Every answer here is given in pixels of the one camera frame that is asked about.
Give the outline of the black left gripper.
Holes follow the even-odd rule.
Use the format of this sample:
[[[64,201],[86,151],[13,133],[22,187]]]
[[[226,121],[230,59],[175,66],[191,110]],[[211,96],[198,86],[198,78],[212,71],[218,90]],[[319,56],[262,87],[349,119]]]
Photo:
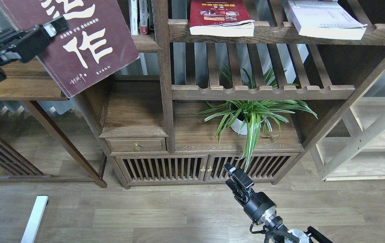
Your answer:
[[[69,30],[64,16],[58,16],[43,26],[28,31],[7,30],[0,34],[0,66],[19,60],[27,63],[44,51],[51,43],[51,37]]]

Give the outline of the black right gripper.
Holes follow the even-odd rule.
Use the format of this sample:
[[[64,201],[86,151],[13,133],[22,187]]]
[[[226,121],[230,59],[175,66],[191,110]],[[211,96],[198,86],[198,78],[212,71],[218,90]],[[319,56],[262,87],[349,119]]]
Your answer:
[[[253,191],[254,183],[242,169],[237,169],[230,163],[225,163],[223,168],[230,177],[226,184],[252,222],[256,225],[275,225],[276,204],[264,192]]]

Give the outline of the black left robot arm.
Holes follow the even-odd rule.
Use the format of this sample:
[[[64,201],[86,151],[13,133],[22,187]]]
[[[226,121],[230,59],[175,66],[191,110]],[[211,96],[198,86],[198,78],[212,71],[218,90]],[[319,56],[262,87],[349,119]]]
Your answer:
[[[60,16],[26,31],[7,29],[0,32],[0,67],[17,60],[28,63],[43,52],[56,35],[68,29],[67,20]],[[0,82],[4,79],[6,74],[0,68]]]

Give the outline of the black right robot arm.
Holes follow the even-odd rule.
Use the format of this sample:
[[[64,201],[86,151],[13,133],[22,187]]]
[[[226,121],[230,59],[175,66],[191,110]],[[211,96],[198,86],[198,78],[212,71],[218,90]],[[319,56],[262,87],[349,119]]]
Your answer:
[[[283,224],[283,219],[276,214],[276,204],[264,192],[253,191],[254,183],[242,169],[237,169],[229,163],[224,165],[224,169],[230,176],[225,183],[252,221],[250,232],[265,234],[265,243],[270,240],[275,243],[311,243],[312,238],[319,243],[331,242],[312,226],[307,227],[307,231],[289,230]]]

